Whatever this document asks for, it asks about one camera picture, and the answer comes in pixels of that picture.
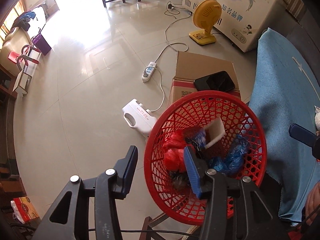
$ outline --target human hand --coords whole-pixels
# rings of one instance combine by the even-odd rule
[[[311,214],[311,212],[313,210],[315,210],[315,208],[319,204],[320,204],[320,181],[318,181],[318,183],[315,184],[313,189],[308,194],[306,205],[305,205],[306,217],[308,217],[309,214]],[[319,211],[320,211],[320,209],[316,213],[314,213],[310,219],[307,220],[306,223],[308,226],[310,226],[312,224],[313,220],[315,220]]]

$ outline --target dolphin picture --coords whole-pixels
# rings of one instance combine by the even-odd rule
[[[255,0],[249,0],[249,6],[248,6],[247,10],[245,10],[245,11],[249,11],[251,9],[251,7],[253,5],[253,2],[256,2],[256,1]]]

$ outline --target smartphone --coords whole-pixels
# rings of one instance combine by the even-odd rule
[[[226,71],[220,71],[202,78],[196,79],[193,84],[198,91],[218,90],[227,92],[235,88],[235,84]]]

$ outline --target blue plastic bag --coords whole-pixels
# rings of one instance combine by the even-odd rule
[[[250,147],[250,143],[242,135],[237,134],[227,157],[224,160],[221,157],[213,157],[208,161],[208,167],[226,175],[233,175],[242,167],[243,155],[248,153]]]

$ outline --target metal bolt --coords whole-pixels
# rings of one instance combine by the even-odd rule
[[[242,178],[242,180],[243,180],[244,182],[250,182],[250,181],[251,181],[251,178],[248,177],[248,176],[244,176],[244,177]]]
[[[208,170],[207,170],[207,173],[208,173],[209,175],[216,175],[216,174],[217,174],[217,171],[216,171],[215,169],[208,169]]]
[[[106,174],[107,175],[113,175],[113,174],[115,174],[116,173],[116,171],[114,170],[114,169],[107,169],[106,170]]]
[[[76,183],[77,181],[79,181],[79,176],[78,175],[73,175],[70,177],[70,181],[73,183]]]

